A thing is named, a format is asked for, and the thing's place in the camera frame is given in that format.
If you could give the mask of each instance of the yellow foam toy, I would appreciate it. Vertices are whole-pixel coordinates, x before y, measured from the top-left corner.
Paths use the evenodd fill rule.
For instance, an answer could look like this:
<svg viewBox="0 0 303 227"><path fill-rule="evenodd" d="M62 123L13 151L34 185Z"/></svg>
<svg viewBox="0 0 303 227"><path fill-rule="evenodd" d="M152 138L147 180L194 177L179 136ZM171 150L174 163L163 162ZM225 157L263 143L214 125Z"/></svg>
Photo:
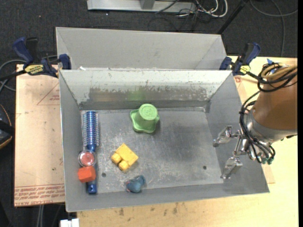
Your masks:
<svg viewBox="0 0 303 227"><path fill-rule="evenodd" d="M136 162L138 156L126 144L122 144L112 155L111 160L115 163L120 170L128 169Z"/></svg>

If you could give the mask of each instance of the orange cube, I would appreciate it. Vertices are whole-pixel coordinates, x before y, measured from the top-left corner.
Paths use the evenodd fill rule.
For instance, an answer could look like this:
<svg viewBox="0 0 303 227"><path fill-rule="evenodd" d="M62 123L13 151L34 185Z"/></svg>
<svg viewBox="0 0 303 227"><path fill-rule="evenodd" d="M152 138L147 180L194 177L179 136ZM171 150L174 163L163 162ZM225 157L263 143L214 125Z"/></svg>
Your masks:
<svg viewBox="0 0 303 227"><path fill-rule="evenodd" d="M94 166L84 166L78 170L80 182L87 183L96 179L96 170Z"/></svg>

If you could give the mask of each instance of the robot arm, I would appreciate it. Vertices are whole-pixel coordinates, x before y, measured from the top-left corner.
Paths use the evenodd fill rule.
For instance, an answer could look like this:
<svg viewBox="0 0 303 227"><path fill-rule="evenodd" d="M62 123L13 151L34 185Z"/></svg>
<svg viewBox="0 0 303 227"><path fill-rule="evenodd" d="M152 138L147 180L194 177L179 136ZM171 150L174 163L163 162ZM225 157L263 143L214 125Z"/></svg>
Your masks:
<svg viewBox="0 0 303 227"><path fill-rule="evenodd" d="M231 126L226 126L213 143L217 147L232 138L238 140L233 156L225 164L223 179L230 178L242 166L240 155L271 164L276 154L272 144L297 135L297 66L271 62L258 75L247 68L249 65L241 61L241 56L232 63L233 74L257 79L259 91L242 105L237 133L232 134Z"/></svg>

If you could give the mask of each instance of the green cup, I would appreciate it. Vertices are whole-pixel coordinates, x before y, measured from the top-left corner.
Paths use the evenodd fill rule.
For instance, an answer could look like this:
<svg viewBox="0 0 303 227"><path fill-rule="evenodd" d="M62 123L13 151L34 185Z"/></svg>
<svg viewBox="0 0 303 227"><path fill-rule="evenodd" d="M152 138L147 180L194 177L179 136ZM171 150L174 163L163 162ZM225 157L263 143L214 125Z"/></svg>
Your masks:
<svg viewBox="0 0 303 227"><path fill-rule="evenodd" d="M139 109L130 112L133 121L133 129L136 132L153 133L160 117L154 105L143 104Z"/></svg>

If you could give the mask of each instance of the gray metal tray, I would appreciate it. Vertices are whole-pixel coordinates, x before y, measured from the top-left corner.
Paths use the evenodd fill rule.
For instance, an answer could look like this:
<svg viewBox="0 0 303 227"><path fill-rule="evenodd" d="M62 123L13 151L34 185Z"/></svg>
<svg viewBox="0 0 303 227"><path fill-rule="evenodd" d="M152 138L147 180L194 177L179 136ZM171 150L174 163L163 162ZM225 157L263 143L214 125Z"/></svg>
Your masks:
<svg viewBox="0 0 303 227"><path fill-rule="evenodd" d="M124 192L137 175L144 175L146 189L223 183L203 108L161 108L153 134L135 132L129 112L98 111L98 192ZM110 159L122 143L139 157L126 172Z"/></svg>
<svg viewBox="0 0 303 227"><path fill-rule="evenodd" d="M163 94L149 94L154 87ZM246 156L241 159L245 167L231 180L220 178L236 142L213 148L212 139L226 125L238 128L241 105L227 72L61 71L60 100L67 211L268 192L261 166ZM130 111L151 101L160 115L156 131L134 132ZM96 195L87 194L77 178L81 113L87 110L99 113ZM122 143L139 156L125 173L110 160ZM146 187L139 194L127 192L125 181L140 174L146 178Z"/></svg>

